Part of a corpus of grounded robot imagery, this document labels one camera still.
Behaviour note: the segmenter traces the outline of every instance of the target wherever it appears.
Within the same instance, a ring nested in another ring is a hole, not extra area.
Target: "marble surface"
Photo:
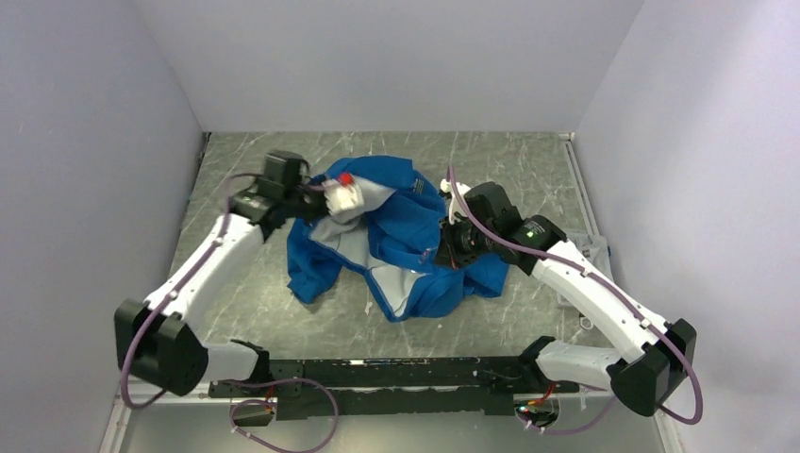
[[[570,168],[554,133],[212,134],[173,271],[202,242],[219,215],[222,180],[260,171],[266,153],[276,148],[306,157],[313,174],[346,156],[411,158],[437,184],[452,159],[461,182],[496,181],[522,215],[540,213],[564,229],[586,230]],[[374,305],[363,278],[347,270],[342,270],[333,289],[306,308],[286,288],[288,231],[289,225],[274,233],[256,260],[223,287],[197,332],[201,339],[245,339],[278,359],[517,355],[542,335],[576,344],[608,344],[597,329],[582,329],[577,311],[561,307],[554,291],[517,269],[509,272],[501,297],[468,297],[439,319],[389,323]]]

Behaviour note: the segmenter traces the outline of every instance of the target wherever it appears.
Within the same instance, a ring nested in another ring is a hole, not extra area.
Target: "blue cloth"
[[[424,276],[414,282],[404,311],[395,314],[367,269],[310,239],[315,225],[296,220],[287,240],[291,278],[288,286],[302,303],[310,304],[329,290],[342,267],[364,276],[378,306],[392,322],[410,316],[445,316],[470,294],[500,295],[508,265],[495,254],[485,255],[459,270],[433,264],[440,239],[439,221],[446,215],[444,200],[414,170],[411,160],[391,156],[345,158],[336,161],[325,176],[335,178],[344,172],[394,189],[383,205],[363,214],[370,254]]]

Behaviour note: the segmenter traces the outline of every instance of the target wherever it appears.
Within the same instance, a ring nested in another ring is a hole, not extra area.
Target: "gray wall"
[[[205,130],[575,130],[642,0],[136,0]]]
[[[202,136],[129,3],[0,6],[0,444],[96,451],[111,318],[164,278]]]
[[[614,275],[699,331],[689,453],[800,451],[798,24],[797,2],[649,0],[577,131]]]

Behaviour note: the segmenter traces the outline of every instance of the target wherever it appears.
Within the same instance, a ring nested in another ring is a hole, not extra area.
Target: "wall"
[[[0,439],[100,445],[111,319],[166,275],[202,144],[127,2],[0,6]]]
[[[575,130],[642,0],[136,0],[205,130]]]
[[[798,23],[791,1],[647,1],[577,130],[614,275],[699,331],[690,453],[800,451]]]

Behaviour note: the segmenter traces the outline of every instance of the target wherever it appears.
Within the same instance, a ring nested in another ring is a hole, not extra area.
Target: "jacket sleeve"
[[[336,282],[342,266],[321,245],[308,238],[308,227],[295,221],[286,240],[289,287],[300,302],[310,304]]]

